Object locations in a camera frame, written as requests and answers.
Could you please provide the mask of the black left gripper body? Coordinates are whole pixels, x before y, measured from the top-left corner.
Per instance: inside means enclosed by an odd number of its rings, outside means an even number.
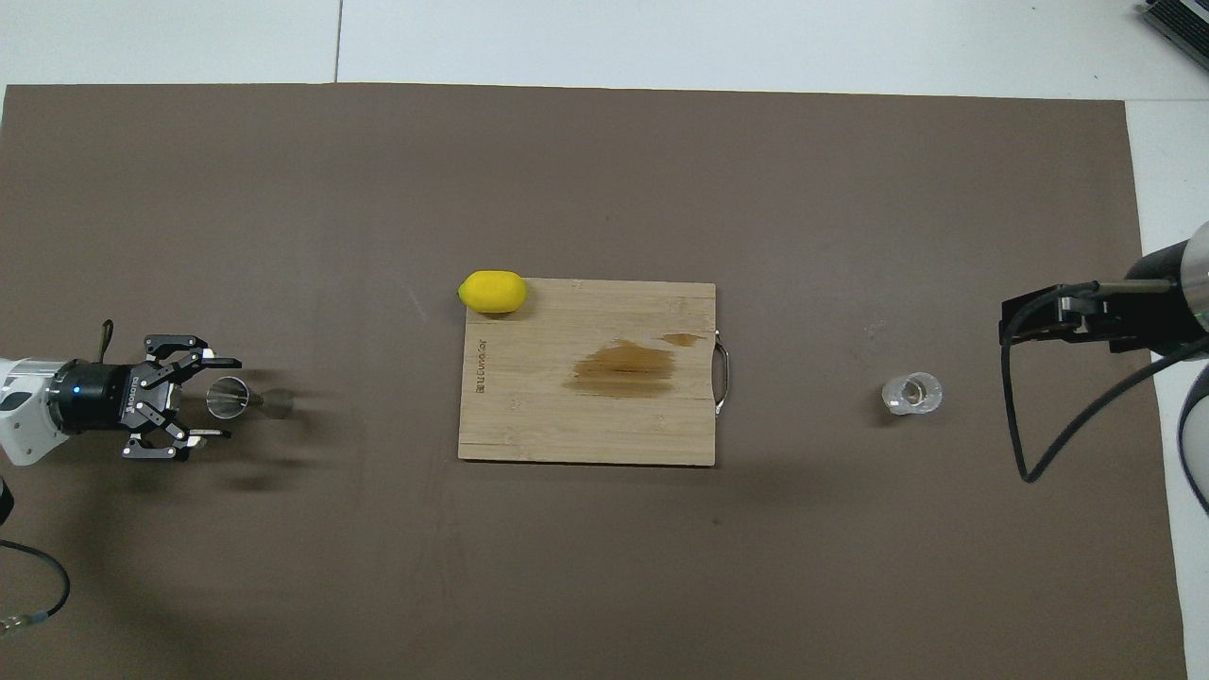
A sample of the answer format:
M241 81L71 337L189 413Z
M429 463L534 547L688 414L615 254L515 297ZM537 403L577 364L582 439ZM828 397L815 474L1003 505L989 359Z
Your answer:
M51 420L66 434L125 431L147 434L177 417L178 384L155 382L160 365L103 365L73 361L51 380Z

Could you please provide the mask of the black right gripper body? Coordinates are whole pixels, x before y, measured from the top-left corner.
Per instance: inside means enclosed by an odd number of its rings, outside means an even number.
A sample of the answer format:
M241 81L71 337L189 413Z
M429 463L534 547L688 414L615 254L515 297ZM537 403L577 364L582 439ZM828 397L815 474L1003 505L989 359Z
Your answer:
M1207 338L1205 241L1182 241L1152 250L1127 271L1123 280L1097 280L1097 290L1084 294L1099 305L1083 316L1081 342L1107 342L1128 332L1162 329L1173 348Z

